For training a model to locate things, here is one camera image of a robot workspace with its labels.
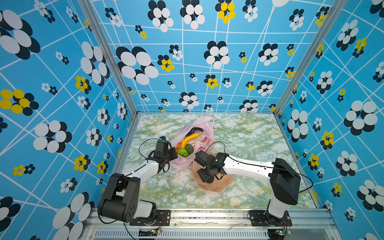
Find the green fake kiwi half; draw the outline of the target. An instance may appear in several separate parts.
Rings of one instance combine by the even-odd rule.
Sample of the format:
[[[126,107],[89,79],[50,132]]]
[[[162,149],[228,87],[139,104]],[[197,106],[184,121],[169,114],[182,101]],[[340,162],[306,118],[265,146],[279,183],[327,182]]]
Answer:
[[[184,148],[178,149],[177,154],[182,158],[187,158],[190,155],[189,152]]]

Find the peach scalloped plastic bowl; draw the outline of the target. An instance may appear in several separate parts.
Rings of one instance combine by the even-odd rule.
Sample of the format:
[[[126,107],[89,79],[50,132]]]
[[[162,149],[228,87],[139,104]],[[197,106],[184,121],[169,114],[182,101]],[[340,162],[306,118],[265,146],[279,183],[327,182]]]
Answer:
[[[234,182],[233,176],[230,174],[226,174],[221,180],[214,179],[213,183],[211,184],[203,183],[197,173],[197,171],[201,168],[202,167],[197,164],[194,160],[193,168],[191,170],[191,176],[201,190],[220,193]]]

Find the pink translucent plastic bag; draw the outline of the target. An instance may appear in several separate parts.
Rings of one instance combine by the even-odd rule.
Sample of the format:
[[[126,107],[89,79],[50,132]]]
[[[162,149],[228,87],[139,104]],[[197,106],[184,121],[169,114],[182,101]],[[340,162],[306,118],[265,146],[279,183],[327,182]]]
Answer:
[[[204,129],[203,133],[199,137],[189,141],[187,144],[191,144],[195,151],[191,155],[189,155],[187,158],[182,158],[178,155],[178,158],[176,160],[171,161],[170,165],[172,168],[176,170],[183,170],[187,168],[195,159],[195,154],[198,151],[206,151],[208,147],[216,140],[216,136],[214,134],[214,126],[215,126],[215,118],[213,117],[199,117],[197,120],[195,120],[192,124],[187,125],[182,130],[180,130],[171,140],[172,147],[177,146],[177,144],[180,144],[181,149],[181,142],[184,138],[186,138],[187,133],[194,127],[202,128]]]

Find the dark green fake avocado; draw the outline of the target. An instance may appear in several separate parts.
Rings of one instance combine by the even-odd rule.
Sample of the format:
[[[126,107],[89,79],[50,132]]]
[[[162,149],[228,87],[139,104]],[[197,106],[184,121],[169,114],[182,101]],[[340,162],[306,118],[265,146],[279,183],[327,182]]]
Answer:
[[[186,144],[185,150],[188,152],[189,155],[191,155],[195,151],[194,147],[191,144]]]

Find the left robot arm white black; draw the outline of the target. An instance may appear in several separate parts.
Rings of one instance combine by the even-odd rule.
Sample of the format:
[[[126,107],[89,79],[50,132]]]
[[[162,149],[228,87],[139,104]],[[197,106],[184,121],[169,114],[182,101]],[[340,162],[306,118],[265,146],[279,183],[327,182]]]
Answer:
[[[97,211],[98,217],[112,219],[112,223],[129,223],[137,220],[141,224],[151,225],[157,220],[156,203],[139,199],[141,185],[151,177],[166,172],[170,162],[177,159],[177,151],[166,137],[157,140],[155,150],[151,151],[145,162],[136,170],[111,175],[102,194]]]

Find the yellow fake banana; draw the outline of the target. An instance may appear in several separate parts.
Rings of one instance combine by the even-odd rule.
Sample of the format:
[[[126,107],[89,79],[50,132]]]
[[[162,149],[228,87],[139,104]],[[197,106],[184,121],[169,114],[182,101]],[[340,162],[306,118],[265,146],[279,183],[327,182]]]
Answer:
[[[183,139],[183,141],[181,142],[181,148],[185,148],[185,146],[187,145],[187,143],[197,137],[199,137],[201,134],[197,133],[197,134],[193,134],[193,135],[190,135],[186,138]]]

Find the dark fake grape bunch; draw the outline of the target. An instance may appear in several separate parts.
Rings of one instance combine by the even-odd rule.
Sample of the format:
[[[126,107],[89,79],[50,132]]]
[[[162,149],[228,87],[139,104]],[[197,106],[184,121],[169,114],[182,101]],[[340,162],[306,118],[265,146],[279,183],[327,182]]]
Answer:
[[[190,136],[190,135],[193,135],[193,134],[196,134],[196,133],[203,133],[204,132],[204,129],[202,128],[198,128],[198,127],[194,127],[192,128],[186,135],[186,137]]]

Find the left floor aluminium rail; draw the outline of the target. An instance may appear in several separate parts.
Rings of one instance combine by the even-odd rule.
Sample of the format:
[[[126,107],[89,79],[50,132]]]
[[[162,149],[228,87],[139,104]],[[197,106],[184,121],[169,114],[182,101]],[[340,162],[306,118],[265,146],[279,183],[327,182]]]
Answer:
[[[137,116],[133,118],[132,124],[130,125],[125,140],[123,142],[121,153],[117,158],[115,166],[113,168],[113,173],[121,173],[124,169],[125,162],[130,152],[132,142],[134,140],[135,133],[137,131],[139,122],[140,122],[141,113],[138,113]]]

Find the left aluminium corner post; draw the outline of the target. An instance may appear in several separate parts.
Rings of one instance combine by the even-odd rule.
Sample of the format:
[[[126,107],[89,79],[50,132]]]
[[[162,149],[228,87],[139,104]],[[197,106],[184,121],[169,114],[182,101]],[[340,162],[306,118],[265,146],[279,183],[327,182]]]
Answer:
[[[122,95],[124,96],[125,100],[127,101],[127,105],[129,107],[132,115],[133,115],[133,119],[135,119],[138,116],[138,110],[134,104],[134,101],[132,100],[132,98],[130,96],[130,93],[128,91],[128,87],[127,87],[127,85],[123,79],[123,76],[122,76],[122,74],[118,68],[118,64],[116,63],[116,61],[114,59],[112,50],[110,49],[108,42],[107,42],[107,39],[103,33],[102,26],[100,25],[100,23],[97,19],[96,12],[93,10],[93,7],[92,7],[92,4],[90,1],[80,0],[79,3],[81,5],[81,8],[82,8],[87,20],[89,21],[89,23],[93,27],[93,33],[95,35],[95,38],[96,38],[100,48],[102,49],[103,55],[105,56],[106,61],[109,65],[109,68],[116,79],[117,85],[118,85]]]

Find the aluminium corner post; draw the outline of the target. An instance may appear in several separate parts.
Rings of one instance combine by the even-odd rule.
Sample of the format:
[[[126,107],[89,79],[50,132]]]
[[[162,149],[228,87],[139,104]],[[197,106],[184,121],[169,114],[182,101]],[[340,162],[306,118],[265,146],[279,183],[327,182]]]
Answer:
[[[96,38],[100,48],[102,49],[103,55],[105,56],[106,61],[109,65],[109,68],[116,79],[117,85],[118,85],[122,95],[124,96],[125,100],[127,101],[127,105],[129,107],[132,115],[133,115],[133,119],[135,119],[138,116],[138,110],[134,104],[134,101],[132,100],[132,98],[130,96],[130,93],[128,91],[128,87],[127,87],[127,85],[123,79],[123,76],[122,76],[122,74],[118,68],[118,64],[116,63],[116,61],[114,59],[112,50],[110,49],[108,42],[107,42],[107,39],[103,33],[102,26],[100,25],[100,23],[97,19],[96,12],[93,10],[93,7],[92,7],[92,4],[90,1],[80,0],[79,3],[81,5],[81,8],[82,8],[87,20],[89,21],[89,23],[93,27],[93,33],[95,35],[95,38]]]
[[[277,108],[274,111],[274,116],[277,118],[283,107],[287,104],[289,97],[293,91],[293,89],[296,87],[296,85],[299,83],[301,77],[305,73],[306,69],[308,68],[309,64],[311,63],[315,53],[317,52],[318,47],[323,43],[326,36],[328,35],[329,31],[335,24],[335,21],[339,17],[341,11],[343,10],[344,6],[346,5],[347,0],[342,1],[334,1],[333,5],[330,8],[329,14],[327,18],[325,19],[322,26],[319,28],[318,32],[316,33],[314,39],[312,40],[309,48],[307,49],[306,53],[304,54],[302,60],[300,61],[300,64],[298,65],[298,68],[295,72],[294,77],[292,80],[290,80],[289,84],[287,85],[282,97],[280,98],[279,102],[277,103]]]

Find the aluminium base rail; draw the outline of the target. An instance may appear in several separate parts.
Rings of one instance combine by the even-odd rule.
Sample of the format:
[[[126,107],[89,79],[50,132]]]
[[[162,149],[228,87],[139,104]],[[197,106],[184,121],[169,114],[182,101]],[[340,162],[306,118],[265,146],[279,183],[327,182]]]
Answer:
[[[161,233],[140,236],[154,226],[101,222],[92,212],[82,240],[340,240],[327,209],[289,209],[288,227],[253,226],[248,209],[172,209]]]

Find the right aluminium corner post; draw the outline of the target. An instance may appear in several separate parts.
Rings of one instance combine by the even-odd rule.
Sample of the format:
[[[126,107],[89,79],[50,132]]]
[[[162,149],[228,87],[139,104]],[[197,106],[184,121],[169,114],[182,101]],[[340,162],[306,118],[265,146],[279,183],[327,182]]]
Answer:
[[[346,5],[347,0],[342,1],[334,1],[333,5],[330,8],[329,14],[327,18],[325,19],[322,26],[319,28],[318,32],[316,33],[314,39],[312,40],[309,48],[307,49],[306,53],[304,54],[302,60],[300,61],[300,64],[298,65],[298,68],[295,72],[294,77],[292,80],[290,80],[289,84],[287,85],[282,97],[280,98],[279,102],[277,103],[277,108],[274,111],[274,116],[277,118],[283,107],[287,104],[289,97],[293,91],[293,89],[296,87],[296,85],[299,83],[301,77],[305,73],[306,69],[308,68],[309,64],[311,63],[315,53],[317,52],[318,47],[323,43],[326,36],[328,35],[329,31],[335,24],[335,21],[339,17],[341,11],[343,10],[344,6]]]

